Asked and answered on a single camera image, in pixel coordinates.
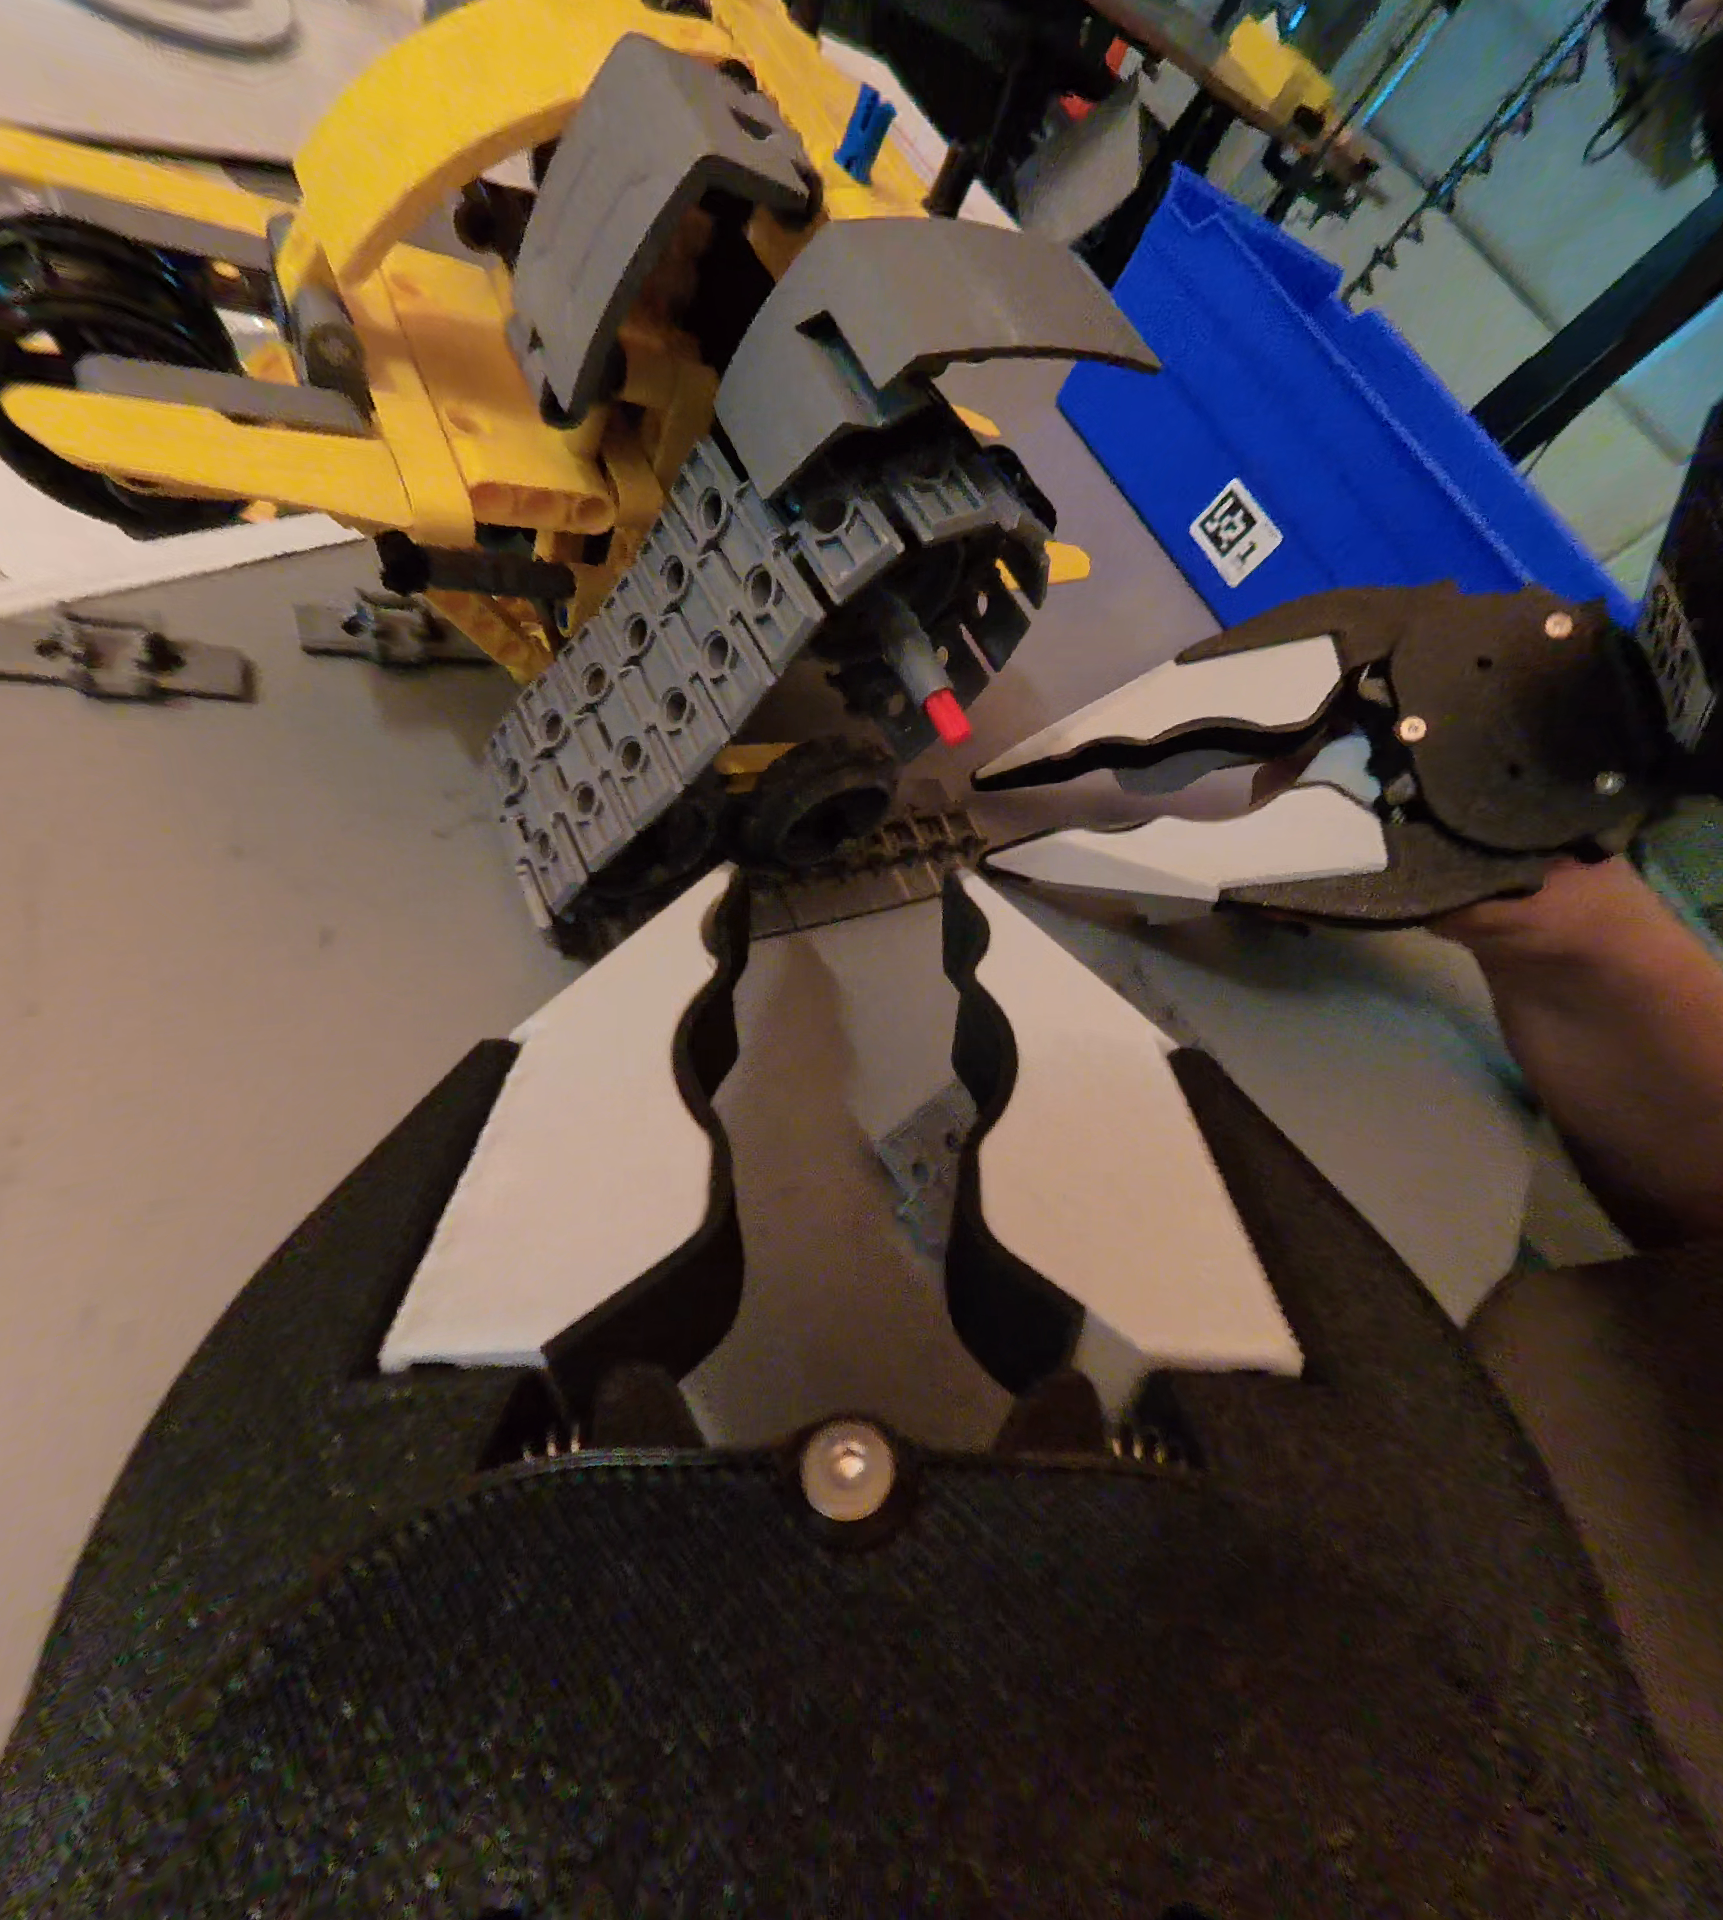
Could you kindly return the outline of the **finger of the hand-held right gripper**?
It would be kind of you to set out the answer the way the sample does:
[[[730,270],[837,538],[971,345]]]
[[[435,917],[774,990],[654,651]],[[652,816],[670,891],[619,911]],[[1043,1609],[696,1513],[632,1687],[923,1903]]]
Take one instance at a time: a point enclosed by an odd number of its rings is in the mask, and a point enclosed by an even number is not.
[[[1224,821],[1159,816],[1132,827],[1063,827],[991,851],[993,878],[1157,922],[1209,912],[1242,890],[1371,878],[1383,822],[1332,784],[1295,784]]]
[[[1332,633],[1204,660],[1167,660],[986,761],[980,795],[1095,774],[1143,776],[1166,761],[1211,766],[1274,757],[1311,740],[1345,679]]]

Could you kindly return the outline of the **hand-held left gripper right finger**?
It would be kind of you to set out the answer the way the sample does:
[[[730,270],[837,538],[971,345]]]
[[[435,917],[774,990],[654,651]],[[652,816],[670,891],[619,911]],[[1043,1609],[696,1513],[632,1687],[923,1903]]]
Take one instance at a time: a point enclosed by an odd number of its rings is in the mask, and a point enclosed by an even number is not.
[[[970,1355],[1013,1398],[1079,1372],[1106,1423],[1159,1374],[1300,1380],[1181,1044],[977,875],[944,886],[944,969],[971,1105],[944,1290]]]

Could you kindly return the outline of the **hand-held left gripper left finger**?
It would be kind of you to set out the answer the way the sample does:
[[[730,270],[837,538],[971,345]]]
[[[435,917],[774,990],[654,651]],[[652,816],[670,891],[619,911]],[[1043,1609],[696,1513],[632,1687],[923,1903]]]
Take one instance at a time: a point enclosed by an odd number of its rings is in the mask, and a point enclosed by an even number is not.
[[[692,1374],[744,1296],[718,1092],[746,881],[716,867],[515,1030],[511,1065],[376,1353],[537,1372],[589,1419],[620,1369]]]

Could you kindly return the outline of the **grey toy track belt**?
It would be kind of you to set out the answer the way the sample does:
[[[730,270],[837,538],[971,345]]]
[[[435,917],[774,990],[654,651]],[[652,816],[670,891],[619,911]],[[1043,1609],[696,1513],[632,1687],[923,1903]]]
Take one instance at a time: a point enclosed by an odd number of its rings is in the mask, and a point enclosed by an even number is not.
[[[644,548],[486,749],[511,878],[586,948],[722,858],[805,878],[884,827],[1049,589],[1057,510],[949,412],[774,499],[703,436]]]

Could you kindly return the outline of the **yellow toy brick robot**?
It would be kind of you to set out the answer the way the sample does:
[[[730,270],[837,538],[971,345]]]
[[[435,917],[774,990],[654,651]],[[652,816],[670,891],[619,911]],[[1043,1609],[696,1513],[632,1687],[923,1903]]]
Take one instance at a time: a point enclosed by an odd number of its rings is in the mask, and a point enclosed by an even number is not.
[[[378,54],[274,200],[0,123],[0,457],[141,540],[249,510],[371,544],[517,685],[707,433],[774,499],[960,366],[1159,372],[1067,246],[864,162],[785,4],[462,4]]]

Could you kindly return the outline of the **person's right forearm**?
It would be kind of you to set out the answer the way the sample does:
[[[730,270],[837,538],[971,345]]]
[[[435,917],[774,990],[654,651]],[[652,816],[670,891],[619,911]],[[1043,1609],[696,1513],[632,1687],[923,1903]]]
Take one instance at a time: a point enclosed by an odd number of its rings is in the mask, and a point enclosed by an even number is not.
[[[1465,948],[1529,1092],[1643,1252],[1723,1238],[1723,964],[1626,858],[1428,925]]]

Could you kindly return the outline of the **single grey track link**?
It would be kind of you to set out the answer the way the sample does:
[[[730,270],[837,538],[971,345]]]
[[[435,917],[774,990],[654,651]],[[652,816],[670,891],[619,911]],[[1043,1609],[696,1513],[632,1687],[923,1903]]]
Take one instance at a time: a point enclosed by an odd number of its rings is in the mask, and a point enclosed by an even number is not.
[[[244,651],[67,606],[0,618],[0,682],[60,685],[109,705],[251,705],[257,688]]]
[[[293,628],[300,651],[313,660],[359,660],[397,673],[492,666],[460,628],[415,596],[362,589],[346,602],[299,602]]]

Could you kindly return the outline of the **blue storage bin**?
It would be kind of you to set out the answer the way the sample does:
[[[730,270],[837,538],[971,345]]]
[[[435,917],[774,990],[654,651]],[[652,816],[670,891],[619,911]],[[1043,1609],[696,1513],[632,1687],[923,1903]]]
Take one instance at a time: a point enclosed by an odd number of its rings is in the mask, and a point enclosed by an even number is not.
[[[1153,374],[1079,362],[1060,412],[1223,628],[1329,589],[1538,586],[1637,604],[1342,273],[1178,166],[1113,302]]]

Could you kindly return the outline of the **grey angled panel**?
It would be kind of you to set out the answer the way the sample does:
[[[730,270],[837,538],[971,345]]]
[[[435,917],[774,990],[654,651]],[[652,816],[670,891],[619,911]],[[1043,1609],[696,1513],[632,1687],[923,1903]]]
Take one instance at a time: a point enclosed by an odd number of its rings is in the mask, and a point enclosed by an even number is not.
[[[1016,176],[1016,226],[1055,244],[1098,231],[1138,187],[1160,125],[1138,84],[1121,84],[1079,123],[1051,134]]]

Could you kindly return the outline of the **yellow box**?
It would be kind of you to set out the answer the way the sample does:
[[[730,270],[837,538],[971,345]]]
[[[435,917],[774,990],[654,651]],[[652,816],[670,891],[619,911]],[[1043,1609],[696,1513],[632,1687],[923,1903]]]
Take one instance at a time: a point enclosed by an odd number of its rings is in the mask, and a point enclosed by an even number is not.
[[[1333,89],[1281,33],[1277,16],[1247,15],[1211,68],[1236,113],[1274,142],[1311,144],[1333,125]]]

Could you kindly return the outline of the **person's clothed body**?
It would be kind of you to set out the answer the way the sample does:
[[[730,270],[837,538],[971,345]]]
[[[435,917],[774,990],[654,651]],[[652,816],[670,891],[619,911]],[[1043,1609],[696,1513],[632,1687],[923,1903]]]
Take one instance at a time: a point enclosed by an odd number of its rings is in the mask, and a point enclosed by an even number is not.
[[[1474,1351],[1540,1450],[1723,1841],[1723,1241],[1524,1271]]]

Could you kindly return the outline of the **wooden desk black frame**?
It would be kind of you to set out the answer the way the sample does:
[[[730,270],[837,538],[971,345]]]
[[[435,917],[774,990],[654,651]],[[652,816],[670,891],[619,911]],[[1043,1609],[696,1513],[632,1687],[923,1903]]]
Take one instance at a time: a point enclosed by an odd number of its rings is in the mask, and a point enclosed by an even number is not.
[[[1474,405],[1515,462],[1542,451],[1620,377],[1723,297],[1723,180],[1662,241]]]

